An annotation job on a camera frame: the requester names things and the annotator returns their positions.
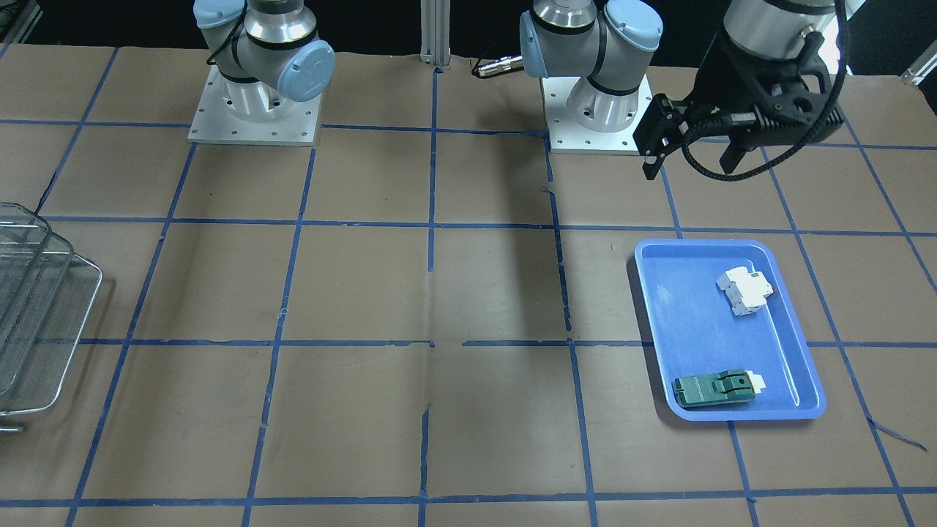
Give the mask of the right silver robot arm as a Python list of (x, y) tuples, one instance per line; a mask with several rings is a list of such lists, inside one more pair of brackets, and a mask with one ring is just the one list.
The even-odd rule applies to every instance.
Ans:
[(321, 96), (334, 75), (335, 51), (302, 1), (196, 1), (192, 11), (235, 116), (274, 118)]

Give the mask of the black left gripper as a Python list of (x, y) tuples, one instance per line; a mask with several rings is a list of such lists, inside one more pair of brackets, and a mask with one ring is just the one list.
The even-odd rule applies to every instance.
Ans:
[(653, 181), (669, 154), (689, 146), (683, 124), (724, 113), (757, 113), (758, 122), (731, 131), (720, 156), (726, 176), (734, 174), (754, 146), (793, 146), (818, 122), (829, 99), (832, 81), (818, 56), (824, 38), (800, 40), (793, 58), (767, 59), (743, 49), (722, 29), (714, 37), (697, 71), (692, 99), (654, 94), (637, 124), (633, 139), (645, 160), (643, 176)]

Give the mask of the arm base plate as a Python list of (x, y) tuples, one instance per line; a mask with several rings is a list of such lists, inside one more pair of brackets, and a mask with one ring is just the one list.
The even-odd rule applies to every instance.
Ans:
[(541, 87), (553, 153), (642, 155), (633, 136), (652, 101), (647, 76), (625, 96), (600, 92), (585, 78), (542, 79)]
[(215, 146), (314, 147), (324, 95), (293, 101), (275, 88), (234, 83), (211, 66), (187, 139)]

